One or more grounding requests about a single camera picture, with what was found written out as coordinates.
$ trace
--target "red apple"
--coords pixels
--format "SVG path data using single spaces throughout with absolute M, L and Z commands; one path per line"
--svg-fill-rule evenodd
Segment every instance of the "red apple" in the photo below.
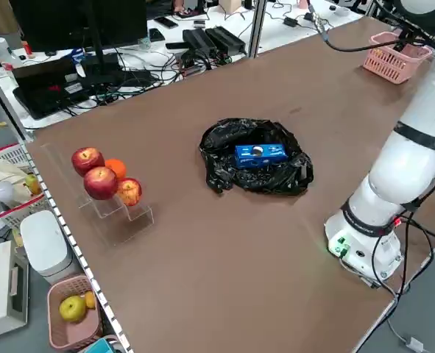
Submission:
M 91 169 L 83 179 L 83 185 L 89 196 L 95 200 L 108 200 L 118 188 L 116 173 L 106 167 Z
M 71 164 L 75 171 L 84 177 L 91 169 L 95 167 L 104 167 L 105 159 L 101 152 L 94 147 L 83 147 L 78 149 L 71 156 Z
M 119 182 L 117 195 L 126 206 L 134 206 L 141 199 L 141 183 L 133 178 L 125 178 Z

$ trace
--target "clear acrylic fruit stand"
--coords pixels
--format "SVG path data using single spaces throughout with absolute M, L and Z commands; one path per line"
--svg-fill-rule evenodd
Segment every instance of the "clear acrylic fruit stand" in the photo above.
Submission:
M 123 243 L 154 223 L 152 208 L 143 196 L 134 206 L 125 205 L 117 195 L 104 201 L 92 199 L 83 187 L 83 178 L 74 170 L 70 156 L 59 153 L 52 143 L 42 145 L 42 149 L 67 184 L 79 211 L 91 221 L 107 245 Z

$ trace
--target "power adapter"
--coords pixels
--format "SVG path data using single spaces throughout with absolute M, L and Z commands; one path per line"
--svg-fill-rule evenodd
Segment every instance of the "power adapter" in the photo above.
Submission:
M 312 13 L 306 13 L 306 14 L 304 15 L 304 19 L 307 20 L 307 21 L 312 22 L 313 19 L 314 19 L 314 17 L 312 17 Z
M 423 343 L 412 336 L 406 340 L 406 347 L 415 353 L 423 353 L 425 351 Z
M 286 26 L 296 27 L 298 25 L 297 20 L 295 18 L 285 17 L 284 22 Z

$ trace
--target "gray floor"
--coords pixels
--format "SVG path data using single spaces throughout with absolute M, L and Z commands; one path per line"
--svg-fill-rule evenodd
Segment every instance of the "gray floor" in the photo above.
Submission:
M 0 129 L 0 147 L 15 142 L 9 129 Z M 53 353 L 47 332 L 46 295 L 48 283 L 30 271 L 29 281 L 29 323 L 17 331 L 0 336 L 0 353 L 23 352 Z M 433 265 L 412 286 L 403 297 L 392 323 L 401 335 L 413 335 L 425 344 L 430 353 L 435 353 L 435 261 Z M 405 353 L 398 339 L 382 326 L 364 344 L 360 353 Z

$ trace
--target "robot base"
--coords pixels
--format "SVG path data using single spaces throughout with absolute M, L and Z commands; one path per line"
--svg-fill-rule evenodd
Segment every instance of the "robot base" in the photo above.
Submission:
M 328 250 L 343 261 L 377 282 L 372 269 L 372 253 L 378 238 L 371 238 L 354 230 L 344 219 L 341 210 L 325 223 Z M 375 253 L 375 269 L 379 279 L 388 279 L 403 260 L 400 241 L 394 232 L 382 237 Z

